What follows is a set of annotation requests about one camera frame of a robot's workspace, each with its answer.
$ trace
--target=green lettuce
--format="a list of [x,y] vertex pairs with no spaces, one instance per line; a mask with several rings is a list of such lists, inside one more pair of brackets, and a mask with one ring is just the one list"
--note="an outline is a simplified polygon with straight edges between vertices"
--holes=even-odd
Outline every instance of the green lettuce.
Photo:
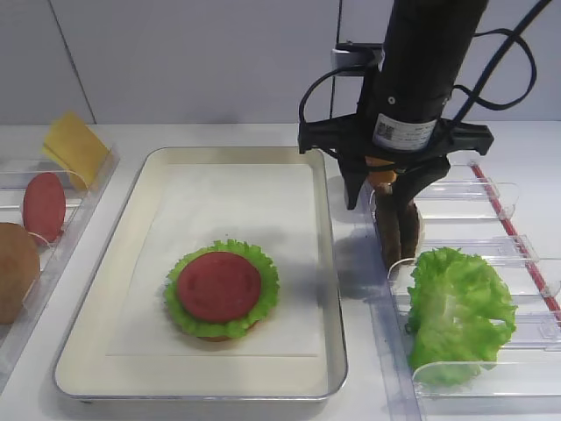
[[[439,361],[495,362],[516,329],[516,306],[494,268],[478,255],[443,247],[422,253],[412,276],[407,329],[415,341],[409,365],[417,370]],[[460,384],[491,366],[436,364],[417,380]]]
[[[208,323],[193,317],[181,304],[177,296],[177,280],[181,271],[194,259],[210,252],[229,252],[247,259],[261,276],[261,293],[253,308],[242,318],[228,323]],[[269,311],[276,306],[279,295],[279,275],[273,261],[267,257],[258,246],[250,246],[245,242],[229,239],[227,242],[215,241],[214,246],[204,247],[194,253],[185,255],[169,272],[167,278],[171,281],[164,292],[167,310],[173,321],[187,334],[199,338],[215,338],[227,336],[241,338],[257,321],[265,318]]]

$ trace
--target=white countertop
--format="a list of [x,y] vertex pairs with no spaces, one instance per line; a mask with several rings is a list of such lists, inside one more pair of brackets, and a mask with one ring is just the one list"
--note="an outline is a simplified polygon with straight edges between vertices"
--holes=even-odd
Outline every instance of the white countertop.
[[[527,234],[538,255],[561,256],[561,122],[497,122],[489,124],[495,142],[481,166],[495,181],[515,182],[522,196],[513,222]],[[2,156],[40,155],[45,126],[0,126]],[[369,307],[343,298],[350,372],[343,390],[326,404],[283,403],[94,403],[69,402],[51,383],[51,366],[67,324],[86,286],[126,194],[144,158],[163,146],[294,146],[296,125],[99,125],[98,136],[117,145],[121,161],[96,213],[67,265],[35,332],[3,394],[0,419],[12,420],[244,420],[304,421],[389,420],[380,360],[373,339]],[[330,207],[342,290],[358,287],[353,278],[350,239],[361,232],[364,218],[344,208],[343,183],[337,163],[327,159]],[[559,414],[520,415],[519,419],[558,419]],[[450,419],[450,416],[430,419]],[[473,419],[471,416],[454,419]]]

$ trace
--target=burger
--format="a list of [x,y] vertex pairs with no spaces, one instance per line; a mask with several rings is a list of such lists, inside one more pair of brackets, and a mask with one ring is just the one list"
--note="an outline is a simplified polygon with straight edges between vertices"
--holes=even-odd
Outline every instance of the burger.
[[187,335],[244,337],[277,305],[279,276],[259,246],[229,239],[183,256],[167,275],[171,319]]

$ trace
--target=white tray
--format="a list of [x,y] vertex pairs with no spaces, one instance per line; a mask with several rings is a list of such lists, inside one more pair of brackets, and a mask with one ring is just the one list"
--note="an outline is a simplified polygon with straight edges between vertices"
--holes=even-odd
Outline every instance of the white tray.
[[[166,275],[214,240],[261,246],[280,301],[243,339],[179,332]],[[347,372],[323,156],[292,147],[166,148],[146,160],[60,352],[80,399],[322,400]]]

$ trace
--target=yellow cheese slice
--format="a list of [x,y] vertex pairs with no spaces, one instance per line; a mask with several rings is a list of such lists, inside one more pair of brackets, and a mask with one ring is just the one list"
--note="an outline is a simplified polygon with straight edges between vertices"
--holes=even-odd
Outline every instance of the yellow cheese slice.
[[[382,160],[381,158],[366,156],[366,165],[372,167],[382,167],[389,164],[393,164],[393,162]],[[397,174],[394,171],[372,172],[368,174],[367,179],[372,185],[372,187],[377,187],[380,184],[394,182],[397,179]]]
[[109,150],[73,112],[55,121],[45,137],[43,153],[68,171],[77,188],[88,188],[96,179]]

